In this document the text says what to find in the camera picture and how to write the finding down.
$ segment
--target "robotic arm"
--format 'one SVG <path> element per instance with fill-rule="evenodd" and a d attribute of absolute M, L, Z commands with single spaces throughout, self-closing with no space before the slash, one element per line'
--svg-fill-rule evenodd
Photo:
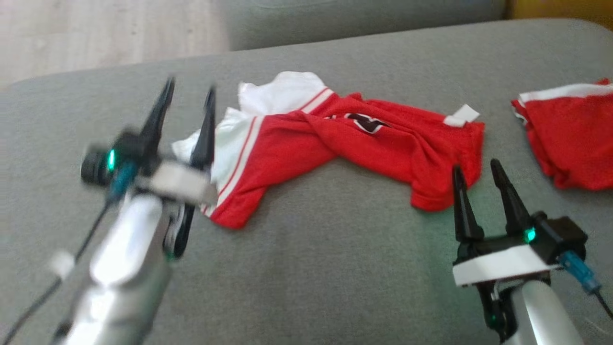
<path fill-rule="evenodd" d="M 82 180 L 107 188 L 107 205 L 124 201 L 92 258 L 86 287 L 52 344 L 143 343 L 170 280 L 170 262 L 185 252 L 195 208 L 217 202 L 209 177 L 214 88 L 189 165 L 158 155 L 174 85 L 174 79 L 167 81 L 140 132 L 127 128 L 110 149 L 94 147 L 86 154 Z"/>
<path fill-rule="evenodd" d="M 170 262 L 181 258 L 196 207 L 216 204 L 210 182 L 215 145 L 215 89 L 205 102 L 200 137 L 189 164 L 158 154 L 162 125 L 175 81 L 170 78 L 140 131 L 130 128 L 108 147 L 91 147 L 82 181 L 103 187 L 106 203 L 92 232 L 73 259 L 78 261 L 106 210 L 123 199 L 119 216 L 89 264 L 85 288 L 58 327 L 55 345 L 142 344 L 170 280 Z M 486 238 L 477 224 L 460 167 L 454 182 L 454 262 L 458 286 L 474 285 L 485 324 L 502 344 L 582 344 L 562 304 L 549 287 L 549 272 L 566 268 L 599 298 L 599 283 L 585 266 L 587 235 L 568 217 L 529 215 L 498 160 L 491 162 L 506 215 L 507 235 Z M 502 284 L 514 283 L 501 289 Z M 9 344 L 23 322 L 59 286 L 54 283 L 9 332 Z"/>
<path fill-rule="evenodd" d="M 501 344 L 583 344 L 550 288 L 549 273 L 566 268 L 586 292 L 600 297 L 600 284 L 583 263 L 587 235 L 568 217 L 548 219 L 542 211 L 528 214 L 500 162 L 494 159 L 490 165 L 503 200 L 506 235 L 485 237 L 468 200 L 462 170 L 456 166 L 452 176 L 455 238 L 460 243 L 453 268 L 456 285 L 477 288 L 485 324 L 498 333 Z M 501 284 L 512 286 L 500 290 Z"/>

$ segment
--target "black wire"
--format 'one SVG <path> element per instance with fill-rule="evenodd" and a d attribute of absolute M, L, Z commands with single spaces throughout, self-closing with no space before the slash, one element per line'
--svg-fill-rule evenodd
<path fill-rule="evenodd" d="M 96 232 L 96 228 L 98 227 L 98 225 L 100 225 L 100 221 L 102 220 L 102 218 L 104 217 L 104 214 L 107 213 L 107 211 L 109 210 L 109 207 L 111 206 L 111 203 L 106 202 L 104 204 L 104 207 L 102 208 L 102 210 L 100 211 L 100 214 L 98 214 L 98 217 L 96 218 L 96 220 L 94 221 L 94 225 L 92 225 L 91 230 L 89 231 L 89 233 L 87 234 L 87 237 L 85 238 L 85 240 L 83 241 L 83 244 L 81 244 L 81 247 L 79 248 L 77 254 L 75 255 L 75 265 L 77 264 L 78 260 L 81 258 L 81 256 L 83 256 L 83 254 L 85 253 L 85 250 L 87 249 L 87 246 L 89 245 L 89 243 L 91 242 L 91 239 L 94 237 L 94 233 Z M 23 326 L 23 324 L 25 324 L 25 322 L 43 305 L 45 304 L 45 302 L 49 299 L 49 297 L 51 297 L 52 294 L 54 294 L 57 289 L 59 288 L 59 286 L 62 285 L 62 280 L 60 278 L 57 278 L 51 286 L 49 286 L 46 291 L 40 296 L 38 297 L 38 299 L 36 301 L 34 301 L 34 303 L 32 303 L 30 305 L 30 307 L 28 307 L 26 309 L 26 311 L 19 317 L 19 319 L 17 320 L 17 322 L 15 322 L 13 324 L 13 327 L 10 328 L 10 331 L 7 333 L 6 337 L 4 338 L 4 341 L 2 341 L 2 345 L 9 345 L 10 342 L 13 340 L 13 338 L 15 337 L 15 335 L 17 335 L 17 332 L 19 331 L 19 329 Z"/>
<path fill-rule="evenodd" d="M 596 298 L 598 299 L 598 301 L 600 302 L 600 305 L 603 306 L 604 311 L 606 311 L 607 315 L 609 316 L 609 318 L 611 320 L 613 320 L 613 312 L 611 312 L 611 308 L 609 308 L 609 306 L 607 305 L 607 303 L 605 302 L 603 296 L 600 294 L 600 291 L 596 291 L 594 293 L 594 295 L 596 295 Z"/>

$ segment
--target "blue cable connector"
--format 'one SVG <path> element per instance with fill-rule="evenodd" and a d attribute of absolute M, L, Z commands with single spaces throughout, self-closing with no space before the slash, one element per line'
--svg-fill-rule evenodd
<path fill-rule="evenodd" d="M 594 278 L 594 272 L 592 272 L 575 252 L 569 250 L 562 253 L 560 257 L 558 257 L 558 261 L 564 269 L 581 283 L 583 290 L 585 290 L 588 295 L 599 291 L 602 285 Z"/>
<path fill-rule="evenodd" d="M 117 173 L 117 177 L 111 182 L 107 202 L 115 203 L 119 201 L 128 190 L 130 184 L 132 184 L 138 172 L 139 167 L 134 162 L 125 162 Z"/>

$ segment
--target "white tag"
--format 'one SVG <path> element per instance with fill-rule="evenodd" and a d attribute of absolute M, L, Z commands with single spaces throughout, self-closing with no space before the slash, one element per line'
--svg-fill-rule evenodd
<path fill-rule="evenodd" d="M 464 127 L 466 122 L 473 122 L 479 117 L 479 113 L 464 104 L 453 115 L 445 117 L 443 123 L 451 127 Z"/>
<path fill-rule="evenodd" d="M 445 116 L 443 123 L 451 127 L 464 127 L 466 120 L 462 120 L 461 118 L 457 118 L 453 116 Z"/>
<path fill-rule="evenodd" d="M 466 120 L 468 122 L 473 122 L 479 117 L 479 113 L 476 112 L 473 108 L 469 107 L 467 104 L 464 104 L 457 112 L 455 112 L 453 117 L 461 118 L 462 120 Z"/>

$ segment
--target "fabric upholstery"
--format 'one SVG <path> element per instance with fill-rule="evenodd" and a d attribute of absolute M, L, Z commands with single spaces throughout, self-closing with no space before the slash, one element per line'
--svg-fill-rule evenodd
<path fill-rule="evenodd" d="M 504 233 L 487 162 L 499 158 L 529 211 L 570 216 L 590 236 L 587 262 L 613 296 L 613 191 L 559 190 L 540 171 L 510 100 L 521 91 L 612 77 L 613 33 L 577 20 L 424 29 L 40 77 L 2 94 L 0 324 L 8 327 L 52 280 L 44 265 L 75 251 L 102 206 L 78 176 L 83 149 L 139 126 L 166 77 L 177 77 L 161 148 L 191 134 L 204 94 L 237 107 L 241 80 L 312 71 L 339 94 L 361 91 L 452 114 L 467 103 L 485 122 L 481 180 L 470 190 L 488 235 Z M 476 289 L 454 285 L 451 209 L 409 206 L 410 187 L 334 160 L 271 188 L 243 231 L 195 217 L 147 345 L 496 344 Z M 103 221 L 91 257 L 115 213 Z M 45 344 L 87 264 L 25 326 L 15 344 Z M 587 344 L 610 344 L 610 321 L 568 274 L 554 290 Z"/>
<path fill-rule="evenodd" d="M 232 50 L 502 19 L 504 0 L 224 0 Z"/>

